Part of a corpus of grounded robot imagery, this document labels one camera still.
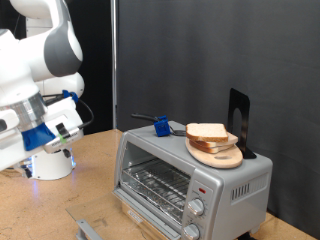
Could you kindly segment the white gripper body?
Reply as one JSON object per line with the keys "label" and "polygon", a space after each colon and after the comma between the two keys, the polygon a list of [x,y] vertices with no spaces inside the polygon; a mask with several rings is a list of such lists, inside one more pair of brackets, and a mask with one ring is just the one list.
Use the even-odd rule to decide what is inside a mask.
{"label": "white gripper body", "polygon": [[17,125],[4,130],[0,140],[0,171],[38,152],[51,154],[66,148],[83,137],[82,124],[74,100],[68,97],[47,108],[43,128],[31,129],[34,135],[28,140],[23,139]]}

